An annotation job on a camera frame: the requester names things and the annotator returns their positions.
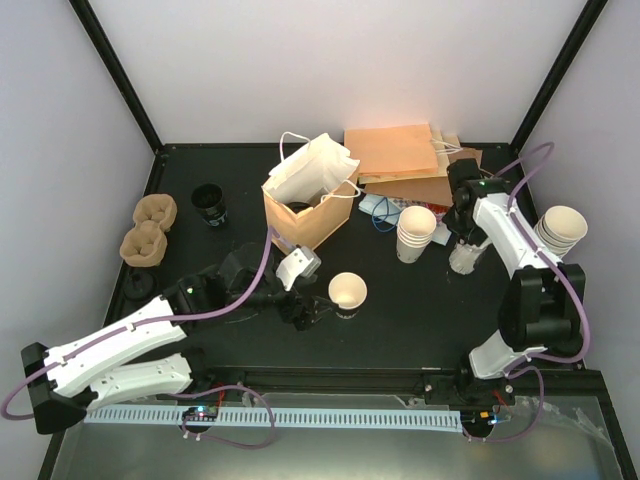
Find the orange paper bag white handles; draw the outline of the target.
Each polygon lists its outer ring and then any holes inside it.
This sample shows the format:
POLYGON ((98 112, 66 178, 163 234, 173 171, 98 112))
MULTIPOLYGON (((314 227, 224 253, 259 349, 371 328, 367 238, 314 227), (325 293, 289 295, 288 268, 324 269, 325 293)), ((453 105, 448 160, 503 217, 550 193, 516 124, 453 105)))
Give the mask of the orange paper bag white handles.
POLYGON ((350 218, 360 161, 323 133, 313 139, 297 134, 302 145, 284 153, 279 142, 279 163, 262 185, 267 225, 275 230, 273 243, 284 253, 296 246, 316 249, 350 218), (313 206, 299 215, 287 209, 290 202, 313 206))

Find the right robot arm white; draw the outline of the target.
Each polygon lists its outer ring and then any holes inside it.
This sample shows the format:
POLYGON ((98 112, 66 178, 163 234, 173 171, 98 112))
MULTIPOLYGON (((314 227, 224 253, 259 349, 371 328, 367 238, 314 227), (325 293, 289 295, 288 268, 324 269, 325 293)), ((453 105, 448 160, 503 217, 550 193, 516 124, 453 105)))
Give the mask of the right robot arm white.
POLYGON ((533 359, 572 364, 585 357, 586 275, 539 239, 505 180, 484 177, 472 158, 450 164, 447 175, 453 204, 443 222, 458 237, 452 254, 480 257, 491 246, 509 275, 497 330, 463 357, 454 379, 457 396, 476 403, 533 359))

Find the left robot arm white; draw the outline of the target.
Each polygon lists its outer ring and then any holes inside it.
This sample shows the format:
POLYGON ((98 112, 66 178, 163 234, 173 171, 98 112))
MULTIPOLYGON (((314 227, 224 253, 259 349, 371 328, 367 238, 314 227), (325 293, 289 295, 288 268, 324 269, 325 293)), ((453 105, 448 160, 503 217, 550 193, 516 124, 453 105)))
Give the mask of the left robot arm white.
POLYGON ((304 330, 328 307, 299 290, 315 282, 319 257, 298 246, 284 257, 256 243, 229 253, 219 265, 181 278, 147 304, 82 339, 21 352, 38 433, 64 431, 101 407, 155 395, 207 397, 215 375, 195 347, 165 358, 143 355, 202 332, 202 320, 239 307, 274 306, 282 320, 304 330))

